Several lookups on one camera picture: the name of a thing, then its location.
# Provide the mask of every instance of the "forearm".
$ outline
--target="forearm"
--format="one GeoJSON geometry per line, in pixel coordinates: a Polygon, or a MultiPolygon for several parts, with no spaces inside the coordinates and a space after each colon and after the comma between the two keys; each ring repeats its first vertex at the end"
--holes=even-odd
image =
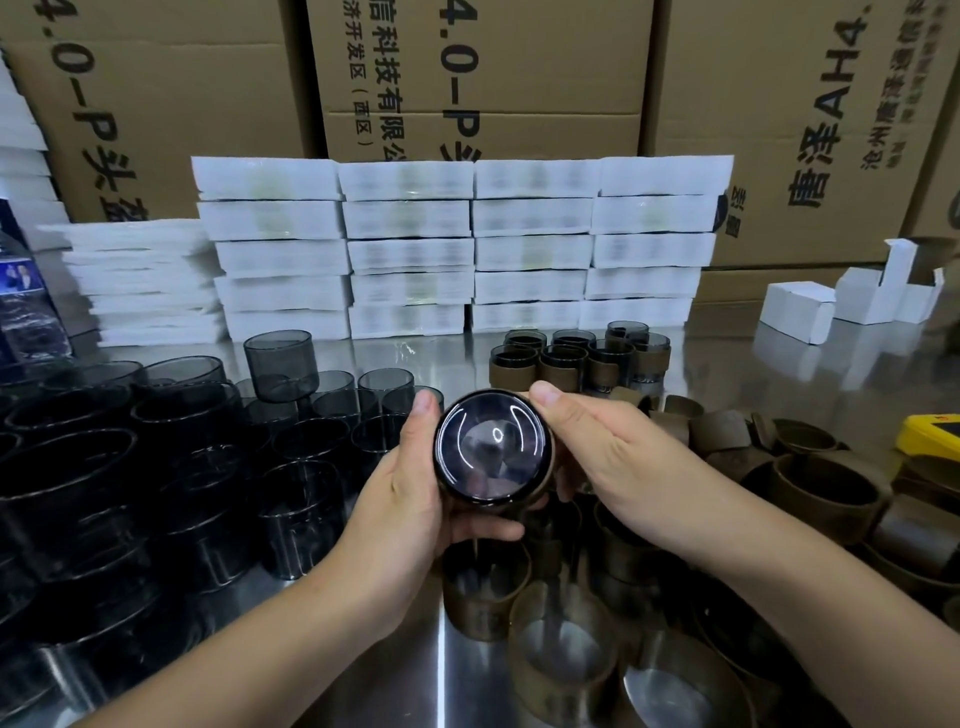
{"type": "Polygon", "coordinates": [[[808,526],[754,500],[710,569],[793,649],[854,728],[960,721],[960,637],[808,526]]]}
{"type": "Polygon", "coordinates": [[[372,600],[334,551],[261,604],[82,725],[291,725],[379,636],[372,600]]]}

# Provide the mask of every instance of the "white box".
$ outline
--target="white box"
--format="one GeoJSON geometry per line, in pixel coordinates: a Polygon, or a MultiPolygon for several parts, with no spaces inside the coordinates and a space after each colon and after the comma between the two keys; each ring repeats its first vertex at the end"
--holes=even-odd
{"type": "Polygon", "coordinates": [[[836,294],[811,280],[771,283],[760,311],[760,322],[805,344],[827,341],[836,294]]]}
{"type": "Polygon", "coordinates": [[[220,267],[232,279],[347,276],[346,240],[221,240],[220,267]]]}
{"type": "Polygon", "coordinates": [[[598,197],[590,232],[711,232],[716,212],[713,195],[598,197]]]}
{"type": "Polygon", "coordinates": [[[598,159],[481,159],[476,169],[477,199],[596,197],[598,159]]]}
{"type": "Polygon", "coordinates": [[[344,237],[340,203],[197,203],[211,240],[334,240],[344,237]]]}
{"type": "Polygon", "coordinates": [[[201,200],[343,200],[331,159],[193,157],[201,200]]]}
{"type": "Polygon", "coordinates": [[[587,271],[501,271],[476,274],[476,303],[582,301],[587,271]]]}
{"type": "Polygon", "coordinates": [[[706,268],[713,260],[712,232],[652,232],[597,235],[594,268],[706,268]]]}
{"type": "Polygon", "coordinates": [[[690,318],[693,299],[615,299],[583,301],[577,328],[602,330],[611,321],[642,321],[651,327],[677,327],[690,318]]]}
{"type": "Polygon", "coordinates": [[[581,302],[576,301],[475,305],[472,307],[472,329],[480,332],[509,331],[511,328],[576,328],[580,305],[581,302]]]}
{"type": "Polygon", "coordinates": [[[464,332],[462,305],[361,305],[351,308],[349,316],[354,339],[444,336],[464,332]]]}
{"type": "Polygon", "coordinates": [[[350,337],[346,311],[224,311],[231,341],[244,342],[267,331],[296,328],[309,331],[317,341],[350,337]]]}
{"type": "Polygon", "coordinates": [[[719,197],[732,173],[733,157],[607,157],[600,163],[600,194],[719,197]]]}
{"type": "Polygon", "coordinates": [[[590,230],[593,200],[477,200],[475,237],[578,235],[590,230]]]}
{"type": "Polygon", "coordinates": [[[350,263],[358,275],[473,267],[472,237],[350,240],[350,263]]]}
{"type": "Polygon", "coordinates": [[[686,299],[696,296],[699,286],[699,268],[590,268],[585,298],[686,299]]]}
{"type": "Polygon", "coordinates": [[[226,311],[343,311],[350,307],[347,276],[213,280],[226,311]]]}
{"type": "Polygon", "coordinates": [[[470,303],[473,273],[388,273],[351,276],[357,305],[453,305],[470,303]]]}
{"type": "Polygon", "coordinates": [[[520,235],[477,238],[478,271],[586,270],[592,235],[520,235]]]}
{"type": "Polygon", "coordinates": [[[917,246],[910,240],[887,240],[890,251],[882,271],[849,268],[836,286],[834,316],[855,324],[893,321],[906,290],[917,246]]]}
{"type": "Polygon", "coordinates": [[[470,203],[466,200],[347,202],[344,220],[351,240],[470,237],[470,203]]]}

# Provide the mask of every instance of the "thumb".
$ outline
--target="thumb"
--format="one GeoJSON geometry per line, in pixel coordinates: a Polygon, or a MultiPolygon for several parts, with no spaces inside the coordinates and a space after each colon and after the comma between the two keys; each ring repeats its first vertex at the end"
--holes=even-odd
{"type": "Polygon", "coordinates": [[[396,470],[400,475],[397,488],[409,496],[429,486],[437,489],[433,471],[433,436],[440,422],[440,406],[431,392],[420,390],[414,398],[403,429],[400,431],[400,453],[396,470]]]}
{"type": "Polygon", "coordinates": [[[530,399],[550,429],[564,441],[581,467],[590,475],[609,460],[613,435],[576,398],[545,381],[530,387],[530,399]]]}

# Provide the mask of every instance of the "stack of white boxes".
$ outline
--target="stack of white boxes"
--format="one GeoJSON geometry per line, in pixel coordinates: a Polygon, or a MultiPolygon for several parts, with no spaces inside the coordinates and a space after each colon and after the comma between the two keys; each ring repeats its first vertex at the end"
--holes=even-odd
{"type": "Polygon", "coordinates": [[[0,199],[7,200],[63,325],[74,336],[96,328],[96,322],[63,265],[62,251],[69,243],[62,235],[38,227],[70,222],[50,183],[46,149],[27,100],[17,92],[0,58],[0,199]]]}
{"type": "Polygon", "coordinates": [[[212,344],[224,317],[220,273],[199,220],[43,226],[72,246],[69,275],[89,298],[101,347],[212,344]]]}
{"type": "Polygon", "coordinates": [[[230,339],[286,328],[349,338],[337,163],[194,157],[193,171],[200,218],[226,272],[215,283],[230,339]]]}
{"type": "Polygon", "coordinates": [[[595,159],[481,160],[474,331],[575,328],[593,251],[595,159]]]}
{"type": "Polygon", "coordinates": [[[686,322],[701,268],[713,256],[717,199],[732,169],[733,157],[601,160],[580,328],[686,322]]]}
{"type": "Polygon", "coordinates": [[[341,164],[354,339],[462,333],[473,298],[470,162],[341,164]]]}

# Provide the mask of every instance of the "right hand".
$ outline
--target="right hand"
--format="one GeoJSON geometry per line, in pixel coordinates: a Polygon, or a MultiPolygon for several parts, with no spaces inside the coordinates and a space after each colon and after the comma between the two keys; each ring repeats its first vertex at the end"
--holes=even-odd
{"type": "MultiPolygon", "coordinates": [[[[545,381],[530,400],[576,459],[594,492],[628,528],[703,567],[737,538],[763,501],[736,485],[622,401],[564,394],[545,381]]],[[[561,488],[568,499],[566,469],[561,488]]]]}

